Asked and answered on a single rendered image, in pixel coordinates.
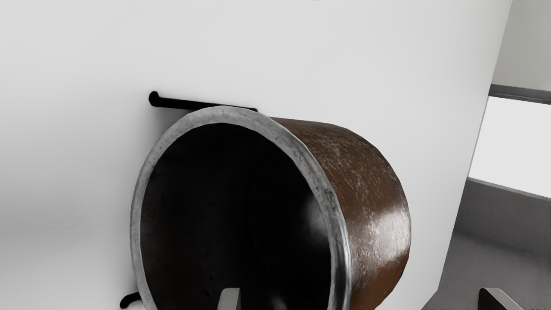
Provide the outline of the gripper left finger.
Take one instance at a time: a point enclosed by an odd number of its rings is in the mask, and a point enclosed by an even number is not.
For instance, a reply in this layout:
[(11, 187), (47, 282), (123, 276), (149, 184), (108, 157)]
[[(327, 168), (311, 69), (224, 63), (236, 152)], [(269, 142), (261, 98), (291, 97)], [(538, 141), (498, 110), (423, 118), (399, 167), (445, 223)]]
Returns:
[(241, 291), (237, 287), (222, 290), (218, 302), (218, 310), (241, 310)]

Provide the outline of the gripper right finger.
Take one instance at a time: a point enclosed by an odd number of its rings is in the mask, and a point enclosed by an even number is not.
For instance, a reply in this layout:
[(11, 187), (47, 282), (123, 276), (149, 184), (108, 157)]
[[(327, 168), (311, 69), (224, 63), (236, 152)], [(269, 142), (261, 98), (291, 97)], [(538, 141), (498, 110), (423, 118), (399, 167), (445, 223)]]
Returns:
[(478, 295), (478, 310), (524, 310), (499, 288), (482, 287)]

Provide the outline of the brown mug with grey rim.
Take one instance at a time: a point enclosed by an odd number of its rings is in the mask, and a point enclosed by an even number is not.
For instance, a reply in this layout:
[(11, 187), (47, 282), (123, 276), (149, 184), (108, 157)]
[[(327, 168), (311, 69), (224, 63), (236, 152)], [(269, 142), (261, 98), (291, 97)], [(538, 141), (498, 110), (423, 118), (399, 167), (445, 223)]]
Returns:
[(140, 170), (130, 251), (145, 310), (375, 310), (407, 265), (411, 216), (379, 150), (344, 127), (203, 108)]

